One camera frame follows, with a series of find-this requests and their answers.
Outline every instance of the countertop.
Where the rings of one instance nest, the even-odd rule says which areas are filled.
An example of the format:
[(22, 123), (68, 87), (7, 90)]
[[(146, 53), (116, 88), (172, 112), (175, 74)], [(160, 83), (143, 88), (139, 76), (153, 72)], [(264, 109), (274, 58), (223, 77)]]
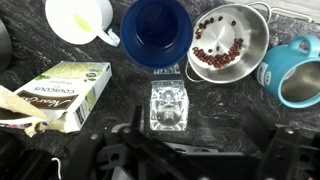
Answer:
[[(192, 19), (224, 4), (222, 0), (180, 2)], [(120, 34), (121, 18), (132, 3), (132, 0), (111, 0), (115, 13), (111, 28), (117, 34)], [(260, 156), (261, 153), (241, 128), (245, 107), (259, 112), (271, 123), (299, 129), (306, 136), (320, 131), (320, 104), (306, 109), (290, 109), (262, 89), (252, 75), (235, 83), (219, 85), (193, 83), (184, 74), (190, 99), (187, 130), (151, 131), (148, 109), (153, 71), (133, 63), (121, 45), (114, 48), (99, 38), (81, 46), (63, 41), (49, 27), (44, 7), (45, 0), (0, 0), (0, 18), (11, 35), (14, 51), (10, 67), (0, 74), (0, 84), (16, 90), (60, 61), (110, 62), (113, 77), (79, 133), (46, 131), (29, 138), (22, 130), (0, 129), (14, 133), (26, 148), (43, 149), (64, 158), (65, 149), (72, 152), (79, 135), (98, 131), (108, 133), (113, 126), (130, 122), (137, 105), (145, 107), (145, 133), (148, 137), (253, 156)], [(319, 26), (278, 15), (273, 15), (269, 29), (270, 48), (286, 44), (300, 34), (320, 37)], [(184, 58), (179, 63), (181, 71), (184, 71), (186, 61)]]

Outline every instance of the box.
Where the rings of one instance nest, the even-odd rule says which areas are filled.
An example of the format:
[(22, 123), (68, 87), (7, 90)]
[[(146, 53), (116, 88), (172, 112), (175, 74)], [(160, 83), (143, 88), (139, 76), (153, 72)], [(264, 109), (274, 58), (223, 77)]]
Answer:
[(52, 121), (63, 119), (65, 132), (79, 131), (111, 76), (110, 63), (62, 61), (15, 93)]

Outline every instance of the blue bowl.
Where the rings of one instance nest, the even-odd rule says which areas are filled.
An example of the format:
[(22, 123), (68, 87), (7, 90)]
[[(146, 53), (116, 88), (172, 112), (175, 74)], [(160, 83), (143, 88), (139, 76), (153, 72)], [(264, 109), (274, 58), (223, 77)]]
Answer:
[(190, 16), (177, 0), (138, 0), (121, 23), (126, 53), (148, 68), (166, 68), (179, 62), (192, 38)]

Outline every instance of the light blue mug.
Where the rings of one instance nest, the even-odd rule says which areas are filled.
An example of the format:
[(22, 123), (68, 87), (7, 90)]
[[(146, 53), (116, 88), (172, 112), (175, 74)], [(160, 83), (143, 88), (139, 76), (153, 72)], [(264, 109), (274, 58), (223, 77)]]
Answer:
[[(307, 43), (307, 50), (300, 45)], [(320, 41), (298, 36), (269, 50), (255, 71), (257, 81), (284, 105), (305, 108), (320, 101)]]

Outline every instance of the black machine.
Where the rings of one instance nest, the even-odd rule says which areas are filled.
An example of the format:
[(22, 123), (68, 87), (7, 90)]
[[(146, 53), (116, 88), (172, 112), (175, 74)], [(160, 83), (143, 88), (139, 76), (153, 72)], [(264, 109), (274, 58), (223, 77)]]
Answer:
[(291, 180), (297, 170), (320, 178), (320, 134), (308, 139), (288, 127), (269, 126), (254, 113), (243, 124), (244, 131), (264, 153), (261, 160), (229, 153), (183, 155), (157, 139), (145, 137), (137, 107), (130, 126), (108, 136), (83, 136), (62, 179), (113, 179), (121, 168), (130, 179), (181, 180)]

